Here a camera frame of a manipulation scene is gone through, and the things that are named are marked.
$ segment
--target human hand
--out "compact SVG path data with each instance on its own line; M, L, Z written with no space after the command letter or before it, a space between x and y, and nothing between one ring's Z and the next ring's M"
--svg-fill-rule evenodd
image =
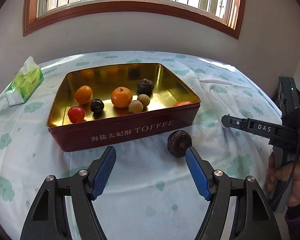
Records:
M280 169L276 169L274 167L274 155L271 153L269 156L269 165L266 175L266 187L268 191L272 191L274 189L275 183L278 179L287 181L292 171L292 167L293 163L289 163ZM300 158L294 170L292 179L292 191L287 201L288 207L295 207L300 204Z

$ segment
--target sleeve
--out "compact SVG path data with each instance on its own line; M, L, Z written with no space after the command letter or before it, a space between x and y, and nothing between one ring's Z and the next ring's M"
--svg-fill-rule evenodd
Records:
M300 204L295 207L288 207L285 220L291 239L300 239Z

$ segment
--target metal screw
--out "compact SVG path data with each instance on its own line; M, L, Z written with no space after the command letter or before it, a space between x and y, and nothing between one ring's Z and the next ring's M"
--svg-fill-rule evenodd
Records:
M81 170L81 171L79 171L79 175L80 176L85 176L85 175L87 175L88 174L88 171L87 170Z
M222 176L223 172L221 170L215 170L214 171L214 175L216 175L216 176Z
M254 178L254 177L252 177L252 176L248 176L248 181L250 181L250 182L254 182L256 179Z
M46 177L46 181L52 181L54 179L53 175L49 175Z

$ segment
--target tissue package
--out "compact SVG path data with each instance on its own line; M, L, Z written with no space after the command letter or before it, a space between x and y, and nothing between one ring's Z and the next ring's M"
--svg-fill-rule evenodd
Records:
M29 57L5 91L9 105L25 103L42 81L41 68Z

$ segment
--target table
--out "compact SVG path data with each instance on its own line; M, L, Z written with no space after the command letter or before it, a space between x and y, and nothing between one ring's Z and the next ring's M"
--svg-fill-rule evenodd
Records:
M0 224L20 238L31 203L45 177L68 177L101 156L106 147L63 152L46 127L55 93L64 76L95 66L158 62L201 98L190 127L193 146L215 169L229 176L254 176L264 185L272 147L268 139L224 128L230 114L281 124L280 110L250 79L230 65L194 56L153 51L81 54L40 64L44 81L22 105L0 95ZM194 239L208 203L198 194L184 158L167 150L170 132L114 145L117 161L94 207L109 240ZM70 197L68 219L80 239ZM228 239L235 200L231 198L223 239Z

